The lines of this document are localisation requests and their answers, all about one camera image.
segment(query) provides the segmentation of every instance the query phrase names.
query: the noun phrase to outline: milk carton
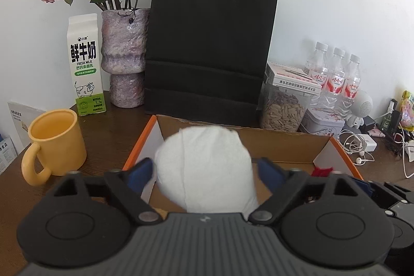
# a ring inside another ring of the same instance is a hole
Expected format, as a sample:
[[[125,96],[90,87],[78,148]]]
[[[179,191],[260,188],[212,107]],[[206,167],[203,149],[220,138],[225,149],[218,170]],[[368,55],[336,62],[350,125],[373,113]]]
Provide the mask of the milk carton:
[[[68,50],[79,116],[106,111],[96,13],[69,18]]]

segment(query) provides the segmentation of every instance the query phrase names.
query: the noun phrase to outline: water bottle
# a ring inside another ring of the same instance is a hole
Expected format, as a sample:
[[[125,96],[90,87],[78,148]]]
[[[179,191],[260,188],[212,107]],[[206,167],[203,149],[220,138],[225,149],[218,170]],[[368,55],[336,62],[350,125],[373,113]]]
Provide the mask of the water bottle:
[[[315,51],[311,57],[307,60],[304,72],[318,82],[322,89],[328,79],[328,68],[326,52],[328,51],[328,45],[322,44],[321,42],[316,43]],[[316,107],[319,103],[319,95],[313,96],[310,107]]]
[[[328,66],[328,79],[323,87],[322,94],[320,95],[318,107],[328,109],[335,108],[335,104],[341,96],[345,83],[344,56],[344,50],[335,48],[334,55]]]
[[[359,73],[359,63],[361,59],[352,54],[349,64],[345,67],[345,84],[342,89],[341,98],[337,101],[335,111],[345,118],[353,104],[355,95],[358,92],[361,83],[361,75]]]

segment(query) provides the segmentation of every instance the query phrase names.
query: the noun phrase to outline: red fabric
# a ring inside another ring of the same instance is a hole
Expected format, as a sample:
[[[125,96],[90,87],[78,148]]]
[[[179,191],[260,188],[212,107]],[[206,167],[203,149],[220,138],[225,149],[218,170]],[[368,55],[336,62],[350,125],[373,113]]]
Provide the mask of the red fabric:
[[[315,166],[315,169],[312,172],[312,177],[327,177],[334,170],[334,168],[321,169]]]

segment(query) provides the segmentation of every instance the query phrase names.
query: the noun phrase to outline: white towel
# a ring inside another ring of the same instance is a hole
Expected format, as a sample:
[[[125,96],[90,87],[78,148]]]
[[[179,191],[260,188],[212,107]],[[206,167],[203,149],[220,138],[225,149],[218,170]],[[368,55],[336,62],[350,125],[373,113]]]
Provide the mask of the white towel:
[[[252,162],[235,131],[181,129],[155,154],[158,186],[189,213],[243,213],[258,207]]]

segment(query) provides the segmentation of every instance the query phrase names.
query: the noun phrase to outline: plastic bag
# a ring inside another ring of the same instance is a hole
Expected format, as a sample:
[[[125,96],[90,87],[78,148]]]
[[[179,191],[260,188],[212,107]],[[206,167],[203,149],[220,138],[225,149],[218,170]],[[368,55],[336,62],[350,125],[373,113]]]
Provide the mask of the plastic bag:
[[[401,101],[401,125],[407,131],[414,131],[414,96],[405,91]]]

